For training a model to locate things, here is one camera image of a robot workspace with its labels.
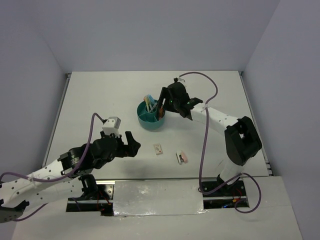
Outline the orange transparent cap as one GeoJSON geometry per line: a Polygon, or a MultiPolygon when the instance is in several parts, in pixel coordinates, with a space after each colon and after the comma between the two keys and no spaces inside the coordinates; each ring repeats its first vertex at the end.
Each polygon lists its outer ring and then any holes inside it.
{"type": "Polygon", "coordinates": [[[158,107],[158,108],[157,108],[157,117],[158,117],[158,119],[159,119],[159,120],[162,119],[163,116],[164,116],[164,109],[163,109],[163,107],[162,107],[162,106],[161,106],[161,107],[158,107]]]}

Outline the green white pen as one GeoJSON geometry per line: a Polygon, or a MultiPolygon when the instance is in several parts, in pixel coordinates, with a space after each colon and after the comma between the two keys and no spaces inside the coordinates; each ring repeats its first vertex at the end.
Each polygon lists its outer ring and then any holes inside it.
{"type": "Polygon", "coordinates": [[[150,112],[153,110],[153,104],[150,101],[149,101],[149,110],[150,110],[150,112]]]}

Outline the yellow pen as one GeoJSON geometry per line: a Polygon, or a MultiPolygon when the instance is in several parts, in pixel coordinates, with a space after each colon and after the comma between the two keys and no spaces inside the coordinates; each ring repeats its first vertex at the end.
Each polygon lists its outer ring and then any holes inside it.
{"type": "Polygon", "coordinates": [[[146,109],[147,109],[147,112],[150,113],[150,107],[149,105],[146,105],[146,109]]]}

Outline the white staples box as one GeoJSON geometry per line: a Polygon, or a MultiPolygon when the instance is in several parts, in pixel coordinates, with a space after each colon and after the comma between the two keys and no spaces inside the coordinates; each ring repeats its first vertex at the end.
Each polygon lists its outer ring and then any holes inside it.
{"type": "Polygon", "coordinates": [[[153,147],[157,156],[163,154],[162,146],[159,143],[155,143],[153,147]]]}

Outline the pink white stapler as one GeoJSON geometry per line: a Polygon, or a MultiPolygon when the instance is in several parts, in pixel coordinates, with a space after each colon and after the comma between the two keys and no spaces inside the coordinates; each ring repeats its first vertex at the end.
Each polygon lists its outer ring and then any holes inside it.
{"type": "Polygon", "coordinates": [[[179,165],[188,163],[188,158],[182,150],[176,152],[176,158],[179,165]]]}

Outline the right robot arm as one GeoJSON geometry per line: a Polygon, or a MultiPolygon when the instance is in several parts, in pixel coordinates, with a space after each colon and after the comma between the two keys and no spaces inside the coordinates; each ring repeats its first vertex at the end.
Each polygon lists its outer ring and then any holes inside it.
{"type": "Polygon", "coordinates": [[[234,183],[244,175],[244,166],[248,160],[262,149],[262,142],[253,121],[247,116],[239,118],[225,114],[210,107],[207,101],[191,98],[181,82],[174,82],[161,89],[157,101],[157,115],[161,116],[165,112],[177,113],[183,118],[205,125],[198,177],[200,181],[209,130],[214,130],[224,137],[228,161],[217,176],[216,190],[223,196],[230,195],[235,189],[234,183]]]}

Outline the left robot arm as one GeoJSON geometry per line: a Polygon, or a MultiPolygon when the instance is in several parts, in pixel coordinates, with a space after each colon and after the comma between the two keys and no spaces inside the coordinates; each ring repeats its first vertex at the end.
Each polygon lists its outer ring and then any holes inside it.
{"type": "Polygon", "coordinates": [[[103,132],[90,144],[74,147],[49,165],[18,179],[0,183],[1,223],[20,222],[26,210],[59,199],[95,198],[100,190],[92,175],[114,158],[135,157],[141,147],[130,131],[121,136],[103,132]]]}

